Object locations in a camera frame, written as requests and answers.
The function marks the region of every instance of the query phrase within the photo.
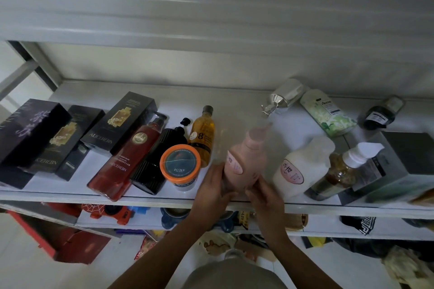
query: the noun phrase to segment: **brown bottle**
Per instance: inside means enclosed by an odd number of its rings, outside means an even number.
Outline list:
[[[202,116],[193,122],[193,127],[191,128],[188,144],[199,152],[201,168],[208,166],[213,149],[215,131],[214,121],[211,118],[213,111],[212,106],[205,105]]]
[[[356,169],[382,149],[383,144],[362,142],[342,155],[332,153],[327,174],[305,194],[314,200],[322,201],[352,187],[357,181]]]
[[[330,165],[327,174],[305,192],[308,197],[322,201],[355,184],[355,168],[347,166],[342,155],[332,153]]]
[[[165,125],[166,116],[141,126],[113,155],[87,184],[96,193],[116,202],[131,186],[130,176],[142,158],[149,152]]]

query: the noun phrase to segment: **dark bottle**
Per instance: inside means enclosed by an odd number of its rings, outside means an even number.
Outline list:
[[[395,116],[404,107],[405,101],[392,95],[386,100],[382,100],[378,105],[369,109],[362,120],[362,127],[367,130],[386,128],[395,120]]]
[[[182,127],[163,130],[152,149],[137,166],[131,176],[131,182],[146,193],[157,194],[166,180],[160,170],[161,156],[174,145],[187,144],[184,134]]]
[[[119,200],[131,185],[131,173],[159,138],[166,119],[165,115],[159,114],[158,118],[141,126],[102,166],[87,187],[111,201]]]

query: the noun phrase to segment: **floor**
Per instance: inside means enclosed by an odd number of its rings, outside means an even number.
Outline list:
[[[302,247],[301,239],[293,237]],[[7,214],[0,214],[0,279],[2,289],[103,289],[133,264],[142,236],[113,239],[91,265],[52,261],[35,241]],[[344,289],[398,289],[378,259],[351,253],[334,242],[303,251]],[[167,289],[178,289],[197,267],[214,260],[201,246],[193,246]],[[258,265],[274,271],[288,288],[295,286],[279,262],[258,259]]]

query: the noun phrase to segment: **hand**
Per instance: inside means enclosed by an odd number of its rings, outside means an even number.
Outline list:
[[[231,199],[237,195],[236,192],[221,195],[223,167],[224,162],[210,166],[187,217],[203,232],[208,231],[218,221]]]
[[[289,240],[285,230],[285,205],[282,198],[262,176],[246,195],[256,212],[259,229],[270,248]]]

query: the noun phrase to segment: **silver bottle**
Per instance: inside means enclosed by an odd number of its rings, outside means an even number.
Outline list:
[[[279,88],[268,96],[268,105],[262,106],[262,113],[268,117],[274,111],[283,113],[304,93],[304,86],[297,79],[287,79]]]

